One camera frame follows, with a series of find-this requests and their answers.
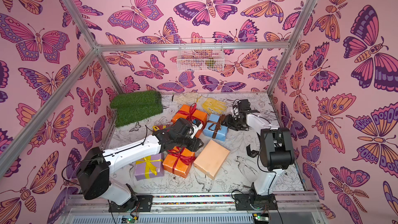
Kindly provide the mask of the white work glove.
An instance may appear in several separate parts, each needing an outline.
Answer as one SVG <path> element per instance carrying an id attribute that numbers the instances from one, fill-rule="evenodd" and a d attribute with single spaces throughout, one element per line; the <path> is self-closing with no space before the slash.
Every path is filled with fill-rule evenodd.
<path id="1" fill-rule="evenodd" d="M 192 105 L 197 103 L 201 95 L 196 92 L 174 94 L 172 101 L 179 105 Z"/>

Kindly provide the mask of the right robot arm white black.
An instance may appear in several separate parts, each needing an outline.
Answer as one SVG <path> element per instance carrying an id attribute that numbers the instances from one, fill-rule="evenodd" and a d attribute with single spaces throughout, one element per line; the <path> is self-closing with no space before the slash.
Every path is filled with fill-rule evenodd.
<path id="1" fill-rule="evenodd" d="M 273 125 L 251 108 L 247 99 L 234 101 L 232 113 L 224 123 L 234 131 L 254 130 L 259 139 L 258 167 L 261 173 L 249 191 L 252 202 L 268 200 L 277 179 L 294 164 L 294 149 L 290 130 Z"/>

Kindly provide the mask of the black printed ribbon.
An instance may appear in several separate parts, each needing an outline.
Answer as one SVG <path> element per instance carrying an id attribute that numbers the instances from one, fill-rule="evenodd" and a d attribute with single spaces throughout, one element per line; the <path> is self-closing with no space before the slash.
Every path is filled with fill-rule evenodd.
<path id="1" fill-rule="evenodd" d="M 256 138 L 246 146 L 246 154 L 251 158 L 257 158 L 261 151 L 260 135 L 256 134 Z"/>

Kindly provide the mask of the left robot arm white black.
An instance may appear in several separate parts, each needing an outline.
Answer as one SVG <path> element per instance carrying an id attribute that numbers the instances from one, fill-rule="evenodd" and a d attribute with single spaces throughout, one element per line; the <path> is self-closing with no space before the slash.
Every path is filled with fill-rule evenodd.
<path id="1" fill-rule="evenodd" d="M 179 118 L 170 127 L 153 131 L 144 139 L 105 151 L 92 148 L 77 169 L 78 183 L 85 200 L 103 198 L 118 206 L 137 202 L 132 187 L 114 180 L 111 175 L 124 166 L 175 146 L 198 151 L 204 146 L 195 135 L 204 125 L 198 119 Z"/>

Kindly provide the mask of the yellow ribbon on purple box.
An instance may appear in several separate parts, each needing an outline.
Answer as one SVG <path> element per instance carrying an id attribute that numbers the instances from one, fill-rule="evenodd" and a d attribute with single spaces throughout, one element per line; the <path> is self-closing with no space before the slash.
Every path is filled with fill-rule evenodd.
<path id="1" fill-rule="evenodd" d="M 163 170 L 163 155 L 153 155 L 145 157 L 136 162 L 136 168 L 139 169 L 139 175 L 150 178 L 150 175 L 157 176 Z"/>

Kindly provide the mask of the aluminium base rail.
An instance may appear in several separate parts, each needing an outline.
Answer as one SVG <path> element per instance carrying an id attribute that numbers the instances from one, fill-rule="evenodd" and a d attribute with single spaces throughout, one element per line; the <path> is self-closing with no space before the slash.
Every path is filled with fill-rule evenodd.
<path id="1" fill-rule="evenodd" d="M 315 193 L 282 191 L 274 194 L 278 210 L 237 211 L 231 192 L 153 194 L 150 212 L 110 213 L 104 199 L 86 201 L 72 196 L 61 224 L 327 224 Z"/>

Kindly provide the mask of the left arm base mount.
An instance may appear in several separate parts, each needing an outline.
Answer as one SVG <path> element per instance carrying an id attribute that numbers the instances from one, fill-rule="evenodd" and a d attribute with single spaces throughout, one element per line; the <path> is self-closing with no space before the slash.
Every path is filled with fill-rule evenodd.
<path id="1" fill-rule="evenodd" d="M 153 195 L 135 195 L 123 205 L 110 203 L 110 213 L 128 213 L 128 212 L 150 212 L 152 207 Z"/>

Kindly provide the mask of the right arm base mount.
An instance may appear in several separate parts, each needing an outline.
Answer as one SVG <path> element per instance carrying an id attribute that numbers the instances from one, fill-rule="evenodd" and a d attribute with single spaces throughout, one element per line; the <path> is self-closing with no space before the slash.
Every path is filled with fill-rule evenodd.
<path id="1" fill-rule="evenodd" d="M 268 196 L 257 195 L 254 190 L 243 193 L 240 190 L 233 190 L 231 198 L 235 203 L 237 211 L 263 211 L 278 210 L 277 201 L 274 194 Z"/>

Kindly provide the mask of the green artificial grass mat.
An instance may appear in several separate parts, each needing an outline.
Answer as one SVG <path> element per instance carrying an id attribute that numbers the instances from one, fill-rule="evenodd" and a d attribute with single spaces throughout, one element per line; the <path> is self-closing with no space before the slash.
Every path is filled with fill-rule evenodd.
<path id="1" fill-rule="evenodd" d="M 110 107 L 116 110 L 116 127 L 124 127 L 163 113 L 162 96 L 158 91 L 143 91 L 116 96 Z"/>

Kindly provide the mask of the orange gift box front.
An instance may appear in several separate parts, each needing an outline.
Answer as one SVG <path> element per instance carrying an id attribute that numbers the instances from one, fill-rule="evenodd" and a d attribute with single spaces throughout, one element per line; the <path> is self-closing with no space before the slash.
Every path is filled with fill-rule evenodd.
<path id="1" fill-rule="evenodd" d="M 169 152 L 168 152 L 166 158 L 163 161 L 164 170 L 172 173 L 172 167 L 173 167 L 175 160 L 176 160 L 176 157 L 170 156 Z M 183 177 L 183 178 L 187 178 L 192 165 L 186 166 L 186 165 L 182 164 L 181 162 L 179 162 L 176 167 L 175 173 L 172 173 L 172 174 Z"/>

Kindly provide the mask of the red ribbon on front box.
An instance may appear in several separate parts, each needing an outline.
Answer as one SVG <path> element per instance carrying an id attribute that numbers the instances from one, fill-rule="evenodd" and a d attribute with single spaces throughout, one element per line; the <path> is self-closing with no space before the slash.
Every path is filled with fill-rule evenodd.
<path id="1" fill-rule="evenodd" d="M 170 156 L 176 157 L 176 160 L 172 167 L 172 173 L 175 173 L 176 167 L 179 162 L 186 166 L 191 166 L 196 159 L 195 154 L 185 147 L 174 147 L 172 150 L 168 150 L 168 152 Z"/>

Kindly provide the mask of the large orange gift box back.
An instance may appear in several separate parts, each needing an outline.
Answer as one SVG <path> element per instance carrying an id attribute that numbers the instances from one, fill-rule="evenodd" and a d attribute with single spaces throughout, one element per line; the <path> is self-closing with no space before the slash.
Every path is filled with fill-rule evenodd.
<path id="1" fill-rule="evenodd" d="M 183 105 L 179 109 L 179 111 L 173 116 L 172 123 L 175 123 L 179 118 L 186 119 L 191 123 L 194 120 L 199 120 L 202 123 L 202 127 L 195 134 L 196 138 L 200 137 L 200 135 L 203 132 L 203 129 L 206 127 L 207 124 L 207 113 L 200 111 L 196 103 L 193 103 L 190 106 Z"/>

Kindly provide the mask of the purple gift box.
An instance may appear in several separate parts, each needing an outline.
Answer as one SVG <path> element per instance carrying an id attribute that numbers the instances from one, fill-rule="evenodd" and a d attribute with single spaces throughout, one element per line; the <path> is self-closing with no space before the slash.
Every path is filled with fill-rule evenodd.
<path id="1" fill-rule="evenodd" d="M 164 176 L 164 154 L 159 153 L 139 159 L 135 165 L 134 176 L 136 180 L 151 179 Z"/>

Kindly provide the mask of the peach gift box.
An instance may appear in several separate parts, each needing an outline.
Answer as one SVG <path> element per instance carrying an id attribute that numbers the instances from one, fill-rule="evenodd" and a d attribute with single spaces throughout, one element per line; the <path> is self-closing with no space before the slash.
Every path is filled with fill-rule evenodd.
<path id="1" fill-rule="evenodd" d="M 215 179 L 230 151 L 210 140 L 194 161 L 194 167 L 211 179 Z"/>

